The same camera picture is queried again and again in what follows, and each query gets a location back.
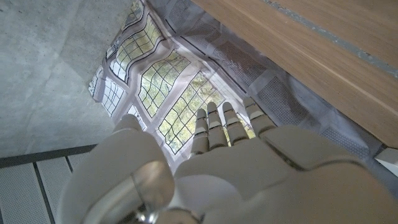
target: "window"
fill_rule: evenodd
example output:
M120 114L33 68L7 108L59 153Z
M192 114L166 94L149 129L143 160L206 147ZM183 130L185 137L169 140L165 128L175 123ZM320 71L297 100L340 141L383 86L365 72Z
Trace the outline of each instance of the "window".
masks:
M127 66L138 56L154 48L157 40L163 37L152 18L148 15L143 30L125 40L111 62L110 68L121 80L127 82Z
M142 2L140 0L134 0L130 8L130 13L127 16L122 26L122 30L126 29L129 25L135 24L138 20L140 20L143 15L143 12L144 12L144 5L142 4Z
M106 111L110 116L112 116L113 111L118 106L118 103L123 93L124 90L118 84L108 78L106 79L102 105L104 105Z
M141 116L139 115L139 113L137 111L137 108L134 105L131 105L131 107L127 113L134 115L138 119L138 122L141 125L142 130L146 129L147 126L145 125L144 121L142 120Z
M139 98L151 118L169 95L174 81L189 64L190 61L173 51L142 75Z
M219 106L224 97L202 72L198 72L159 126L159 131L174 154L195 132L196 111L199 108L206 109L211 101Z
M240 122L242 123L243 128L246 130L246 133L248 134L249 139L256 137L256 134L254 134L254 131L253 131L252 127L250 126L250 124L248 124L239 113L236 113L236 115L237 115L238 119L240 120ZM231 146L231 141L229 140L229 135L228 135L228 131L226 129L226 124L224 124L223 129L224 129L224 133L226 136L226 140L228 141L228 146Z
M97 81L100 77L102 77L103 74L103 69L102 66L100 65L97 69L97 72L95 73L93 80L90 82L88 85L88 90L90 91L91 95L94 96L95 88L97 86Z
M115 51L117 51L119 47L119 38L117 38L112 45L106 51L106 59L109 59Z

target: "wooden surface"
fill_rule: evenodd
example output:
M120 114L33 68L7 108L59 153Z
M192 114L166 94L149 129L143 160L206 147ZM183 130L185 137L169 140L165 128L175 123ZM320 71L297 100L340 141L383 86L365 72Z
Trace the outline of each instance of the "wooden surface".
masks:
M261 0L193 0L390 147L398 147L398 80Z
M397 0L276 0L276 2L398 68Z

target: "concrete wall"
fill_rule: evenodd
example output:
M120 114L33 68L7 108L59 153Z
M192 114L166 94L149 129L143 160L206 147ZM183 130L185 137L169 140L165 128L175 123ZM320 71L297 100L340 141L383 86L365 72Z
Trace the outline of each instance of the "concrete wall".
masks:
M87 90L131 0L0 1L0 157L96 144L113 123Z

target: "robot finger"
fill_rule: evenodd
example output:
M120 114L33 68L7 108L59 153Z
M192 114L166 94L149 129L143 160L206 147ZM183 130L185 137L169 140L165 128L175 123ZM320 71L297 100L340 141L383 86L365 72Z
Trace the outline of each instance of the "robot finger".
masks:
M235 145L238 142L249 139L249 136L240 122L238 116L235 113L231 103L223 104L223 111L226 123L226 129L228 131L229 141L231 145Z
M138 122L138 119L132 114L125 114L119 123L114 127L113 133L123 129L133 129L135 131L142 131L142 127Z
M217 147L228 146L223 125L218 116L217 106L214 102L207 104L207 117L209 124L209 147L213 150Z
M197 121L195 126L195 133L193 136L192 150L190 157L200 155L209 151L209 139L208 139L208 125L207 115L204 109L197 111Z
M251 126L253 127L254 133L257 137L261 138L262 133L275 128L275 124L269 119L269 117L262 112L260 107L250 97L243 99L243 105L246 109L246 113L250 119Z

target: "white robotic hand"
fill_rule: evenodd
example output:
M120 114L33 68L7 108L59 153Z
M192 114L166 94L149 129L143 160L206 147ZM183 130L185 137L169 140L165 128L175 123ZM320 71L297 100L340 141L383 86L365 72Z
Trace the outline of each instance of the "white robotic hand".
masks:
M189 160L172 175L153 136L125 115L64 188L57 223L394 223L397 202L361 161L244 100L249 139L224 103L199 109Z

